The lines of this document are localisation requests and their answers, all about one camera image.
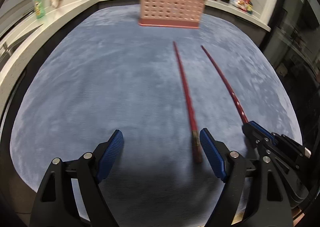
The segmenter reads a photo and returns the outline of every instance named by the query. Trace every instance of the blue gripper pad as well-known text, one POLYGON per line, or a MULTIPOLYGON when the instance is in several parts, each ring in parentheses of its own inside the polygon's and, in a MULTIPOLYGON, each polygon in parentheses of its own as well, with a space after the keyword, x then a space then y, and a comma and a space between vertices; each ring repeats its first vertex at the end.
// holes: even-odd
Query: blue gripper pad
POLYGON ((264 129, 263 127, 261 127, 258 123, 256 123, 255 121, 249 121, 249 124, 254 127, 255 129, 257 129, 258 131, 260 131, 262 134, 264 134, 265 136, 267 136, 268 139, 271 140, 271 143, 273 145, 275 145, 275 138, 274 136, 271 135, 270 132, 268 132, 266 129, 264 129))
POLYGON ((96 174, 96 179, 98 180, 98 183, 100 183, 103 179, 107 178, 113 166, 113 163, 116 161, 116 158, 123 147, 122 132, 118 131, 117 134, 113 137, 113 139, 109 141, 111 142, 99 161, 98 172, 96 174))
POLYGON ((200 143, 215 176, 224 181, 227 177, 224 160, 204 129, 200 131, 200 143))

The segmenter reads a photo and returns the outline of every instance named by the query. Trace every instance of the perforated basket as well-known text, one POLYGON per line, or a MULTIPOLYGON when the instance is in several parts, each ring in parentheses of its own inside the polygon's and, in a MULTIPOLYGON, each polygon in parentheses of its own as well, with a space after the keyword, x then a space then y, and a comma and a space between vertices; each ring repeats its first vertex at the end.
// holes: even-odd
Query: perforated basket
POLYGON ((199 28, 205 0, 140 0, 141 26, 199 28))

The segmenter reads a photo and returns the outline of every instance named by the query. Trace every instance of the white countertop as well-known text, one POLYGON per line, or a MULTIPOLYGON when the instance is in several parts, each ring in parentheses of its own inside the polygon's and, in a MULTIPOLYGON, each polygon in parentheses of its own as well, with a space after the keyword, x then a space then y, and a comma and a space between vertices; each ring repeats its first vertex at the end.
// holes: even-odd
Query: white countertop
MULTIPOLYGON (((20 36, 29 32, 33 28, 39 27, 34 33, 32 33, 14 52, 8 62, 4 65, 0 71, 0 110, 4 110, 6 101, 13 89, 20 74, 29 63, 35 53, 42 47, 42 45, 53 36, 63 25, 76 17, 78 14, 96 4, 100 1, 106 0, 64 0, 64 3, 58 9, 52 10, 52 8, 46 9, 47 14, 41 19, 37 20, 35 15, 31 15, 18 24, 8 35, 6 35, 0 42, 2 45, 7 42, 10 45, 20 36)), ((270 31, 270 28, 261 22, 256 17, 249 15, 236 7, 231 5, 222 4, 213 0, 206 0, 205 4, 217 9, 224 10, 239 16, 255 25, 270 31)))

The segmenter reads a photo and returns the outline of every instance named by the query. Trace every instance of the green bottle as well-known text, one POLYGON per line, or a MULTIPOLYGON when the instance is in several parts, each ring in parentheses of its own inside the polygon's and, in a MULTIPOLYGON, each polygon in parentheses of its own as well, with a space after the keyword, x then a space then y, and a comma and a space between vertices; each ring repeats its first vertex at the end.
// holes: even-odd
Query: green bottle
POLYGON ((35 11, 37 19, 45 15, 42 0, 35 0, 35 11))

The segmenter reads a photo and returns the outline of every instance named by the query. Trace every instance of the red utensil handle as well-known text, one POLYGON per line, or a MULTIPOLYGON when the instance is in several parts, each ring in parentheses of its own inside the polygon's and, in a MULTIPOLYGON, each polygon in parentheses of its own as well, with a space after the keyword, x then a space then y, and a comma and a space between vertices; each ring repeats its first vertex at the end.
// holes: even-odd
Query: red utensil handle
POLYGON ((178 48, 177 48, 177 44, 176 42, 173 42, 173 47, 174 47, 174 51, 176 53, 176 57, 177 57, 177 61, 178 61, 178 66, 179 66, 179 71, 180 71, 180 75, 181 75, 181 81, 182 81, 182 86, 183 86, 183 91, 184 91, 184 95, 186 97, 186 103, 187 103, 187 108, 188 108, 188 114, 189 114, 189 120, 190 120, 190 127, 191 130, 198 130, 198 126, 195 120, 195 112, 193 110, 192 107, 192 102, 191 102, 191 98, 190 98, 190 94, 189 94, 189 88, 188 88, 188 83, 187 83, 187 79, 184 73, 184 69, 182 66, 182 62, 179 56, 179 52, 178 52, 178 48))
POLYGON ((215 67, 215 69, 217 70, 218 74, 220 75, 222 81, 224 82, 225 86, 227 87, 233 102, 238 110, 238 113, 241 117, 241 120, 244 123, 248 123, 248 119, 246 117, 246 115, 244 114, 244 111, 242 109, 242 106, 235 94, 235 92, 233 91, 231 85, 229 84, 229 82, 227 81, 226 77, 223 75, 222 71, 220 70, 219 66, 217 65, 217 63, 213 60, 213 58, 211 57, 211 55, 209 54, 209 52, 204 48, 204 46, 202 45, 201 48, 203 49, 203 51, 206 53, 206 55, 208 56, 208 58, 210 59, 211 63, 213 64, 213 66, 215 67))
POLYGON ((193 157, 194 162, 201 163, 202 162, 202 152, 201 152, 201 144, 200 144, 200 140, 199 140, 198 126, 197 126, 196 119, 195 119, 195 112, 192 107, 192 102, 191 102, 191 97, 189 94, 189 87, 188 87, 187 79, 186 79, 186 76, 185 76, 185 73, 183 70, 183 66, 182 66, 180 56, 179 56, 179 51, 178 51, 176 42, 173 42, 173 48, 176 53, 179 71, 180 71, 180 75, 181 75, 183 91, 184 91, 184 95, 186 97, 189 122, 190 122, 190 127, 191 127, 191 132, 192 132, 192 140, 191 140, 192 157, 193 157))

